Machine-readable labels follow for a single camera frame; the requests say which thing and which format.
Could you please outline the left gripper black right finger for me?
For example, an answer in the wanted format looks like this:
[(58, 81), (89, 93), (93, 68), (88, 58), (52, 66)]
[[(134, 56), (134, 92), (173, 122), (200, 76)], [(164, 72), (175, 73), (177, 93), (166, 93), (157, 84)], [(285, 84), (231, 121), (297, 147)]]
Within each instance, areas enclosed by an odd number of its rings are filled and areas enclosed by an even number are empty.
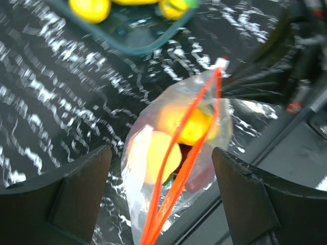
[(233, 244), (326, 244), (326, 192), (296, 184), (214, 148)]

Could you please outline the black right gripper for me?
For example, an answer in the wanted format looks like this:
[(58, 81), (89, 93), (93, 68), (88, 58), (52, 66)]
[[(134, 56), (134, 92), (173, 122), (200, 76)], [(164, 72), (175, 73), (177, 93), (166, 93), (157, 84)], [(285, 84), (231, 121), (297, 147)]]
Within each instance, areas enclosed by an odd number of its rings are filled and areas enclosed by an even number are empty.
[(297, 110), (323, 86), (325, 48), (320, 18), (283, 15), (266, 43), (224, 79), (222, 97)]

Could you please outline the transparent blue plastic fruit tray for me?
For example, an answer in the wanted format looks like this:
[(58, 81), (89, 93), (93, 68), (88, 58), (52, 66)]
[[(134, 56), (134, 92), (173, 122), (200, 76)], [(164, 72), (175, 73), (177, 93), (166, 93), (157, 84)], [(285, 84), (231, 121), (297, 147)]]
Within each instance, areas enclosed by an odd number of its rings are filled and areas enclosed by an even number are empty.
[(182, 13), (178, 20), (162, 15), (159, 4), (122, 6), (112, 3), (109, 16), (98, 24), (81, 19), (68, 1), (50, 1), (66, 18), (110, 47), (127, 55), (142, 56), (153, 52), (170, 40), (195, 15), (198, 6)]

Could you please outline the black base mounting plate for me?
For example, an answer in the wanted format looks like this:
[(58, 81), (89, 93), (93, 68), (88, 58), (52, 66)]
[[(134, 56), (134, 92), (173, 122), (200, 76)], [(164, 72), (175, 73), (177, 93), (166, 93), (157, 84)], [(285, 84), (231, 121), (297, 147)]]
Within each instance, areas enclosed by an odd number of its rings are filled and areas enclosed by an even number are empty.
[[(291, 115), (233, 101), (235, 135), (228, 153), (285, 180), (326, 192), (326, 105)], [(218, 182), (162, 235), (158, 244), (233, 244)]]

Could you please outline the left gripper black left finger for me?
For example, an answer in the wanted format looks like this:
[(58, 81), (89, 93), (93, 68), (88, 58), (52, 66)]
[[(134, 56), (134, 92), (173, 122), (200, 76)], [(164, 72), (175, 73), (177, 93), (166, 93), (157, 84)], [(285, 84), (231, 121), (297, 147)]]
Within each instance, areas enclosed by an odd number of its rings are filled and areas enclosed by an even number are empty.
[(1, 244), (90, 244), (111, 157), (110, 147), (103, 145), (1, 188)]

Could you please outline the clear zip top bag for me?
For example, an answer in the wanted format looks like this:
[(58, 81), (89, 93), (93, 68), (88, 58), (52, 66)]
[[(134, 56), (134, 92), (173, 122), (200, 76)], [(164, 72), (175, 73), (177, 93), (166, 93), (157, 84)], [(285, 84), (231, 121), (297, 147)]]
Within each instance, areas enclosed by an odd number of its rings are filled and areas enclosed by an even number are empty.
[(169, 86), (128, 133), (121, 166), (135, 244), (154, 244), (215, 180), (212, 151), (227, 149), (233, 131), (221, 98), (228, 64), (218, 58), (214, 69)]

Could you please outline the yellow lemon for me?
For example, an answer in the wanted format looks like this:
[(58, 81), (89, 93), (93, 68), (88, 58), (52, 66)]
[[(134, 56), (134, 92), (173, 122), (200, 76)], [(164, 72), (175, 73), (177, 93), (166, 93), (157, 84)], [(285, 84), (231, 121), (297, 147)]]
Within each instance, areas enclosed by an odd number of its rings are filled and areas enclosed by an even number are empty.
[(77, 16), (93, 24), (104, 21), (111, 10), (109, 0), (69, 0), (68, 4)]

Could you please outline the small yellow orange fruit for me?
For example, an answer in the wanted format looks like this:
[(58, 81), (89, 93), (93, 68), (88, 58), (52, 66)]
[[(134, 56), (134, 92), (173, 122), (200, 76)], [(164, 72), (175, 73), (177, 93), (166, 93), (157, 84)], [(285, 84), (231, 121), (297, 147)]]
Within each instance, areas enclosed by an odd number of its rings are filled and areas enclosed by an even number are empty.
[(178, 20), (190, 8), (184, 0), (160, 0), (159, 10), (169, 20)]

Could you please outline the large yellow orange mango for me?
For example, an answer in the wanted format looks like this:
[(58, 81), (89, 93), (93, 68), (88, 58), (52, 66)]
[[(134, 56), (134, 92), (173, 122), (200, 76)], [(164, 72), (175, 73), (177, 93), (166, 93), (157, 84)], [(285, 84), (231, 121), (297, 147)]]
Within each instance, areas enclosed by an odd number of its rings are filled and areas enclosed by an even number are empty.
[[(164, 106), (159, 113), (159, 118), (156, 123), (157, 129), (173, 136), (187, 110), (188, 106), (172, 104)], [(212, 119), (212, 113), (204, 113), (200, 109), (195, 109), (179, 135), (177, 142), (186, 145), (194, 145), (196, 141), (203, 136), (211, 124)]]

